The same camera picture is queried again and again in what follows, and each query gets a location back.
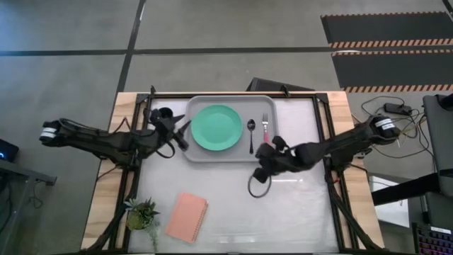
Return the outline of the small potted green plant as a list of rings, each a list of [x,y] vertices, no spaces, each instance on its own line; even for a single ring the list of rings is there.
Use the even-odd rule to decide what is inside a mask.
[[[151,201],[151,198],[144,202],[138,202],[135,198],[130,198],[123,203],[128,212],[126,219],[126,227],[130,231],[144,230],[152,243],[154,252],[159,249],[157,230],[159,222],[156,216],[159,212],[155,211],[156,203]]]

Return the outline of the black power adapter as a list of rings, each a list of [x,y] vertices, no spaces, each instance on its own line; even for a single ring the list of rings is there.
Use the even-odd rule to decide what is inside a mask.
[[[398,115],[410,115],[412,108],[405,104],[396,104],[396,103],[385,103],[384,111],[386,113],[393,113]]]

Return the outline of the grey plastic tray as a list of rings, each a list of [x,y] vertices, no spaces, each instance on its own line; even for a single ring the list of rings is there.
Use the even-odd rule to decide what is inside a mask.
[[[249,154],[250,132],[247,128],[247,122],[250,119],[254,119],[256,123],[256,128],[253,131],[253,148],[257,150],[259,145],[264,143],[262,125],[264,113],[268,114],[269,137],[279,134],[276,105],[274,100],[269,96],[195,96],[188,101],[185,116],[191,121],[204,107],[214,104],[229,106],[240,115],[243,123],[242,136],[233,147],[214,152],[203,149],[198,145],[193,139],[191,128],[189,127],[185,133],[189,148],[184,155],[192,162],[254,162],[256,160],[255,156]]]

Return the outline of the fork with pink handle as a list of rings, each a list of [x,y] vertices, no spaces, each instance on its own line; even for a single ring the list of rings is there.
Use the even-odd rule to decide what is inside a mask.
[[[263,140],[264,140],[265,143],[269,143],[270,142],[269,133],[268,133],[269,122],[268,122],[268,114],[267,113],[263,114],[262,125],[263,125]]]

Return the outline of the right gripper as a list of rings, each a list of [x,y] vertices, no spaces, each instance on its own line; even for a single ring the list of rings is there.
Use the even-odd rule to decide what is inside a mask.
[[[260,167],[253,172],[253,178],[260,183],[286,171],[299,172],[297,160],[292,156],[287,143],[280,136],[274,136],[272,143],[273,145],[264,142],[255,153]]]

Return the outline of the black diagonal desk beam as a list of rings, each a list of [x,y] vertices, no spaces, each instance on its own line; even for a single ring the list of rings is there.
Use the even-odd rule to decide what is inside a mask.
[[[437,174],[429,174],[411,181],[389,186],[372,192],[374,205],[384,205],[407,198],[423,196],[426,193],[440,193],[440,181]]]

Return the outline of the black spoon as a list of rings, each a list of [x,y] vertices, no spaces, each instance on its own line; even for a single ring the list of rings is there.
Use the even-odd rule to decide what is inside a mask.
[[[250,119],[250,120],[247,122],[247,128],[248,128],[248,131],[250,132],[249,154],[253,154],[253,153],[254,153],[254,148],[253,148],[253,131],[254,131],[255,128],[256,128],[256,123],[255,123],[254,119]]]

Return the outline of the black metal table frame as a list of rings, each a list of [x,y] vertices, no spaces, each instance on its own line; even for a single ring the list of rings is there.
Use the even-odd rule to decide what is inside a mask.
[[[170,108],[186,114],[188,101],[159,94],[153,108]],[[270,95],[277,109],[279,135],[289,145],[319,142],[330,131],[353,127],[346,95],[331,93],[329,109],[336,123],[329,125],[316,94],[280,98]],[[271,183],[251,179],[258,162],[197,163],[178,148],[164,147],[146,158],[134,173],[132,195],[156,203],[157,238],[161,253],[336,253],[350,245],[348,225],[330,201],[325,167],[286,172]],[[194,244],[170,237],[166,226],[180,193],[208,201],[207,211]],[[126,232],[121,245],[128,252],[150,253],[153,246],[145,231]]]

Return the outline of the backlit keyboard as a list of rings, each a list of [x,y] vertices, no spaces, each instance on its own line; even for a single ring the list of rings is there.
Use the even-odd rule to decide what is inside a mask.
[[[415,253],[419,255],[453,255],[453,230],[413,222]]]

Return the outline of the black hazard-striped floor mat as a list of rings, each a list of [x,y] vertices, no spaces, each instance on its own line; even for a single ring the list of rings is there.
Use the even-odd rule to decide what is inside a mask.
[[[335,52],[332,60],[349,94],[453,91],[453,50]]]
[[[453,21],[441,11],[321,17],[332,48],[453,45]]]

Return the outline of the black box with blue light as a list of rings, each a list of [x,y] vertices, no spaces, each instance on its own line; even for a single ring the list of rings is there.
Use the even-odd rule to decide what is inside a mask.
[[[0,160],[14,162],[19,148],[5,140],[0,139]]]

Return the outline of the green round plate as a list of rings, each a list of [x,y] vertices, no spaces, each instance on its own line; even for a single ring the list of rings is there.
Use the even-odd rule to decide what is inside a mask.
[[[214,152],[233,147],[243,133],[240,115],[233,108],[219,104],[200,110],[192,118],[190,128],[196,143]]]

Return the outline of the orange spiral notebook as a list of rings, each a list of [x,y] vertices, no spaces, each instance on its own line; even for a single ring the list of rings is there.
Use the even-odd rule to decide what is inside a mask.
[[[194,244],[207,211],[208,201],[191,193],[180,193],[166,226],[170,237]]]

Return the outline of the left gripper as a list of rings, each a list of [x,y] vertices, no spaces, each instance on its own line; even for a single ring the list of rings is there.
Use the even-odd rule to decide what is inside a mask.
[[[184,115],[173,114],[170,108],[159,108],[151,111],[149,122],[155,127],[155,131],[164,142],[175,140],[182,151],[189,148],[188,142],[184,138],[185,131],[190,126],[189,120],[180,128],[176,127],[176,123],[184,119]]]

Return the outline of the grey metal side stand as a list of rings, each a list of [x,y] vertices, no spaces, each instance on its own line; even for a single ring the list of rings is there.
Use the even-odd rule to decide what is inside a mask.
[[[18,221],[21,218],[22,209],[25,207],[27,199],[31,197],[35,182],[39,181],[45,183],[47,186],[53,186],[56,183],[57,177],[26,169],[3,160],[0,160],[0,173],[7,173],[12,175],[12,177],[24,178],[25,181],[22,193],[19,195],[17,203],[12,206],[11,216],[6,221],[6,229],[0,231],[0,235],[2,232],[4,233],[3,244],[0,244],[0,255],[7,255],[11,246],[11,239],[16,233]]]

